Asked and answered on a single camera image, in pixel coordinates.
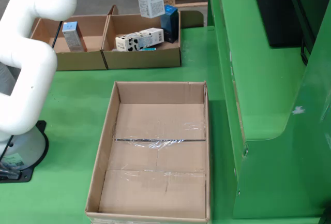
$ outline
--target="blue box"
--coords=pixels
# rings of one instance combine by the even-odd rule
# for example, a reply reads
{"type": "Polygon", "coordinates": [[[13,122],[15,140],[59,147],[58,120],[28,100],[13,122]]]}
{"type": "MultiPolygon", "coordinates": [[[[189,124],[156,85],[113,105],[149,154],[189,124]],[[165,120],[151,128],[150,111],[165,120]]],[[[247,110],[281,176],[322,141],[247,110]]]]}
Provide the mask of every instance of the blue box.
{"type": "Polygon", "coordinates": [[[178,9],[170,5],[165,5],[164,9],[166,13],[161,16],[164,40],[173,43],[178,39],[178,9]]]}

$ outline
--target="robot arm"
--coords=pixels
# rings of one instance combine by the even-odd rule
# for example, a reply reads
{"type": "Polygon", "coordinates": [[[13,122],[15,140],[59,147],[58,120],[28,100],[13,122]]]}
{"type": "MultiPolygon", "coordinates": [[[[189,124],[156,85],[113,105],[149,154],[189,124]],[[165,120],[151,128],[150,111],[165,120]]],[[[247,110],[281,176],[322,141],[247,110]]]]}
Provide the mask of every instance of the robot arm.
{"type": "MultiPolygon", "coordinates": [[[[0,143],[35,126],[56,71],[53,49],[28,38],[34,20],[67,20],[76,5],[77,0],[9,1],[0,20],[0,62],[21,73],[11,95],[0,93],[0,143]]],[[[6,81],[0,78],[0,91],[6,81]]]]}

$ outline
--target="green surface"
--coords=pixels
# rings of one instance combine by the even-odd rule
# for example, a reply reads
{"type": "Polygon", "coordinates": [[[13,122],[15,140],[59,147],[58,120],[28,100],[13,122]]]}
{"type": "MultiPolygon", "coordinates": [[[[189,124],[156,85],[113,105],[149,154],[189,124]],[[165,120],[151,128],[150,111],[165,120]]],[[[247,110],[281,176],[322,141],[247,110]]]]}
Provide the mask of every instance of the green surface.
{"type": "MultiPolygon", "coordinates": [[[[209,2],[208,19],[213,18],[209,23],[215,25],[232,151],[237,168],[235,199],[231,198],[233,185],[225,195],[229,204],[235,202],[230,216],[237,219],[319,216],[331,199],[328,186],[331,182],[328,173],[331,170],[328,149],[328,146],[331,147],[330,125],[325,122],[321,128],[321,121],[316,119],[316,113],[323,115],[329,111],[328,99],[331,99],[331,94],[327,95],[326,92],[331,92],[328,73],[331,52],[321,49],[323,61],[314,64],[310,60],[304,76],[306,79],[302,81],[305,67],[297,49],[269,48],[255,0],[209,2]],[[282,64],[270,60],[276,59],[277,55],[280,57],[278,62],[282,64]],[[310,66],[320,74],[310,73],[310,66]],[[246,134],[244,144],[237,127],[233,80],[236,82],[241,114],[249,117],[245,119],[243,116],[246,134]],[[298,122],[298,115],[291,112],[296,106],[303,106],[302,100],[314,114],[298,122]]],[[[331,13],[330,17],[324,18],[325,25],[331,26],[330,20],[331,13]]],[[[329,47],[328,36],[331,32],[325,32],[324,38],[319,41],[321,47],[329,47]]],[[[221,182],[229,184],[231,180],[221,182]]],[[[218,198],[216,202],[225,203],[218,198]]],[[[225,216],[226,212],[215,212],[214,221],[224,220],[225,216]]],[[[237,221],[255,223],[255,220],[237,221]]],[[[318,219],[260,221],[317,223],[318,219]]]]}
{"type": "MultiPolygon", "coordinates": [[[[230,136],[213,27],[182,31],[182,60],[181,68],[57,72],[40,117],[48,122],[49,152],[31,182],[0,184],[0,223],[88,223],[85,202],[115,80],[206,81],[212,151],[224,153],[221,145],[230,142],[230,136]]],[[[216,154],[213,178],[220,185],[224,158],[216,154]]],[[[231,150],[225,156],[231,162],[231,150]]],[[[233,175],[230,162],[223,168],[233,175]]]]}
{"type": "Polygon", "coordinates": [[[246,140],[286,126],[305,66],[299,48],[272,49],[256,0],[222,0],[246,140]]]}
{"type": "Polygon", "coordinates": [[[240,130],[235,92],[233,88],[233,78],[231,76],[232,70],[230,69],[231,61],[229,45],[227,42],[227,30],[224,25],[224,16],[220,6],[222,6],[222,2],[220,0],[210,0],[209,8],[211,16],[213,18],[213,22],[215,23],[217,47],[223,81],[223,90],[225,92],[224,98],[226,102],[227,113],[230,113],[228,114],[228,121],[235,163],[234,171],[236,171],[237,179],[237,174],[238,172],[240,172],[240,167],[242,163],[242,151],[244,148],[244,141],[242,139],[242,133],[240,130]]]}

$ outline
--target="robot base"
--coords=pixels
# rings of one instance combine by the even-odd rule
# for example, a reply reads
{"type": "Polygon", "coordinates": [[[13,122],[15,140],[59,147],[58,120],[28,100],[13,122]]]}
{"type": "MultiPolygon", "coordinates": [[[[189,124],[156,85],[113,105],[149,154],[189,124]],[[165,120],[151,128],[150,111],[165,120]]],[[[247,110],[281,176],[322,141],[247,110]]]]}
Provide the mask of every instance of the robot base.
{"type": "Polygon", "coordinates": [[[13,179],[8,179],[7,177],[1,177],[0,176],[0,184],[2,183],[26,183],[29,182],[32,178],[32,174],[33,174],[33,170],[34,168],[40,164],[40,162],[45,158],[47,151],[48,151],[48,147],[49,147],[49,142],[48,142],[48,138],[45,135],[44,131],[46,128],[46,122],[45,121],[38,121],[36,124],[36,127],[39,129],[39,131],[42,133],[43,137],[45,138],[45,149],[41,155],[41,157],[31,166],[29,166],[28,168],[21,170],[20,171],[20,177],[17,180],[13,180],[13,179]]]}

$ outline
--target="open cardboard box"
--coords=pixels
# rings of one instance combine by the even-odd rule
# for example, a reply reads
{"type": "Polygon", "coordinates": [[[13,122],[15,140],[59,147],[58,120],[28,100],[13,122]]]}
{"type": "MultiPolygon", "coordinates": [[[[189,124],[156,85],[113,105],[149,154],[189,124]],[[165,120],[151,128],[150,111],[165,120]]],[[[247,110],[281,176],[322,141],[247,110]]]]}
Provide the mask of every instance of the open cardboard box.
{"type": "MultiPolygon", "coordinates": [[[[54,51],[57,55],[57,70],[103,70],[107,64],[101,53],[105,27],[110,14],[117,13],[115,5],[106,15],[73,16],[65,22],[78,21],[87,52],[70,52],[62,33],[63,24],[55,42],[54,51]]],[[[53,44],[59,22],[39,19],[31,39],[37,39],[53,44]]]]}
{"type": "MultiPolygon", "coordinates": [[[[198,11],[179,12],[179,30],[188,27],[203,26],[203,15],[198,11]]],[[[110,69],[178,67],[180,60],[180,35],[174,43],[164,42],[153,46],[156,51],[118,52],[115,37],[142,31],[148,28],[161,28],[161,17],[153,19],[141,17],[139,14],[109,16],[106,33],[102,44],[102,52],[110,69]]]]}
{"type": "Polygon", "coordinates": [[[92,223],[209,221],[205,83],[114,83],[85,212],[92,223]]]}

